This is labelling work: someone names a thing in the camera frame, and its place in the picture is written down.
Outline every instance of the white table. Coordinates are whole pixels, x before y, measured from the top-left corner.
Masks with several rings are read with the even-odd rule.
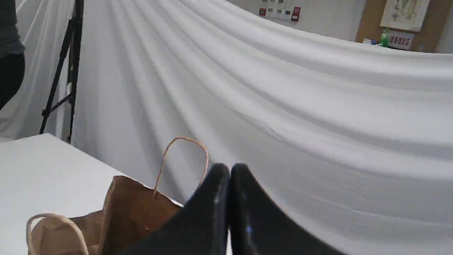
[[[115,175],[124,174],[49,134],[0,144],[0,254],[28,253],[25,224],[33,215],[102,209]]]

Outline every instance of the framed picture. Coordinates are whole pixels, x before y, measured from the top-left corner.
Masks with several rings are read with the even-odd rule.
[[[382,27],[420,32],[429,0],[387,0]]]

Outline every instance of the white wall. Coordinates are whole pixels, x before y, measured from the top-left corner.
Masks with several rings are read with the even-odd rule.
[[[262,0],[230,0],[237,6],[258,15]],[[303,31],[355,40],[366,0],[287,0],[302,7],[299,22],[277,21]]]
[[[453,54],[453,5],[450,8],[447,23],[443,28],[442,37],[440,38],[437,51],[439,53]]]

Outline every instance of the black pants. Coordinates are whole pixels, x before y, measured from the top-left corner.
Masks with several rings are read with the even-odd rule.
[[[24,79],[24,54],[8,55],[0,59],[0,110],[19,91]]]

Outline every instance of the wooden panel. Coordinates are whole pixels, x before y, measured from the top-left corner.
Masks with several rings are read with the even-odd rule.
[[[414,32],[411,50],[417,51],[420,45],[424,44],[425,52],[436,51],[452,2],[453,0],[430,1],[420,32]],[[366,1],[356,42],[361,43],[364,38],[379,41],[383,30],[380,24],[385,6],[386,0]]]

